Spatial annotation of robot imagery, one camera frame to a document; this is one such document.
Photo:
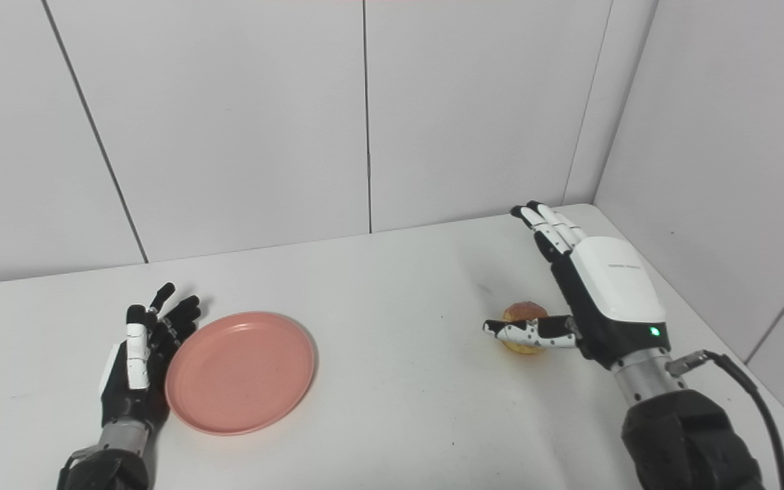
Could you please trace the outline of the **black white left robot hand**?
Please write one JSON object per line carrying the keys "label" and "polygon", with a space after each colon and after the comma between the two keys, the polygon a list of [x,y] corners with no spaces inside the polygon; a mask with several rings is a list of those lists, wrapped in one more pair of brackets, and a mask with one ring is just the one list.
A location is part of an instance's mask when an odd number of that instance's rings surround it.
{"label": "black white left robot hand", "polygon": [[150,305],[128,307],[125,338],[113,350],[101,391],[102,426],[130,419],[155,432],[167,419],[166,375],[176,353],[197,331],[201,314],[196,295],[163,312],[175,291],[173,283],[165,283]]}

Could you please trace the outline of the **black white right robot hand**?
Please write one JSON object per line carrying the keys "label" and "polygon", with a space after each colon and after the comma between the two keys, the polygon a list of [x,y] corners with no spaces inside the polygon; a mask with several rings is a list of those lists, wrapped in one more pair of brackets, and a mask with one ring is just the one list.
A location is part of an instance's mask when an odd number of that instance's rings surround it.
{"label": "black white right robot hand", "polygon": [[670,352],[666,311],[631,243],[587,235],[537,201],[513,207],[510,213],[531,229],[570,313],[488,320],[483,332],[528,347],[576,348],[607,370],[621,366],[634,353]]}

